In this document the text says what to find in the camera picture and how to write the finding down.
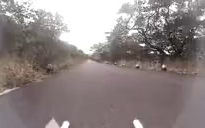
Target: rock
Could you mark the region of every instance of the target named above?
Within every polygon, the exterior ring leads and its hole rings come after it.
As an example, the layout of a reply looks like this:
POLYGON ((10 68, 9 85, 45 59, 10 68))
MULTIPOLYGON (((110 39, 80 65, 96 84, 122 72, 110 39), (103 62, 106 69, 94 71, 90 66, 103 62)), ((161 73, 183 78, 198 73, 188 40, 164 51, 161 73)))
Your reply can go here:
POLYGON ((161 66, 161 70, 162 70, 162 71, 167 71, 167 66, 166 66, 165 64, 163 64, 163 65, 161 66))
POLYGON ((139 67, 139 64, 136 64, 136 65, 135 65, 135 68, 139 69, 139 68, 140 68, 140 67, 139 67))

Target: road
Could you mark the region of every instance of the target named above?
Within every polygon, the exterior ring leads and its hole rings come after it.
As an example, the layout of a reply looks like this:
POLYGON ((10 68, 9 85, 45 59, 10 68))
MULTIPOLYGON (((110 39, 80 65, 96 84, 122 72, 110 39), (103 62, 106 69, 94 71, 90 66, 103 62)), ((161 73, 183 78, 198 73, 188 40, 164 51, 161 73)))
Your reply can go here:
POLYGON ((86 61, 0 96, 0 128, 205 128, 205 77, 86 61))

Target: tree canopy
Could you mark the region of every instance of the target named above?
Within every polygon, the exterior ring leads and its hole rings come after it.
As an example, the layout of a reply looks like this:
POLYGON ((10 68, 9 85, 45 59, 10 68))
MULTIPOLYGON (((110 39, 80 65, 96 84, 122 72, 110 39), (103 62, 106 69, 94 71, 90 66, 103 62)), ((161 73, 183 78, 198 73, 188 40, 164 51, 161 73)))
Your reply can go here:
POLYGON ((204 0, 124 3, 107 38, 112 60, 137 56, 193 60, 205 54, 204 0))
POLYGON ((83 54, 75 46, 59 40, 69 32, 63 17, 29 2, 0 0, 0 56, 14 55, 45 67, 48 63, 83 54))

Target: bush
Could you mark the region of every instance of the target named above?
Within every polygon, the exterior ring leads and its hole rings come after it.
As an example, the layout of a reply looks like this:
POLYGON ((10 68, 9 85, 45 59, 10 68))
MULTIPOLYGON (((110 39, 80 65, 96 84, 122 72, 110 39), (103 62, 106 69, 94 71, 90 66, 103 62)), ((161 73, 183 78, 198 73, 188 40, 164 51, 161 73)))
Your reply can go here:
POLYGON ((36 66, 30 63, 7 64, 3 69, 5 73, 5 86, 12 88, 41 79, 44 75, 36 71, 36 66))

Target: overcast sky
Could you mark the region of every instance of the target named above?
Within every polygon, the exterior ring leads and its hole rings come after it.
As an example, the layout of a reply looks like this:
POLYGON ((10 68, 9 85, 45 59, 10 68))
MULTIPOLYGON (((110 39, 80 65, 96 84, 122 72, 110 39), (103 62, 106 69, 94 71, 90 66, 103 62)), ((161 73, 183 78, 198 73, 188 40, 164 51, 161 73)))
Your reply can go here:
POLYGON ((58 12, 68 24, 69 34, 61 39, 88 53, 90 46, 105 41, 104 32, 111 31, 121 5, 132 0, 33 0, 37 8, 58 12))

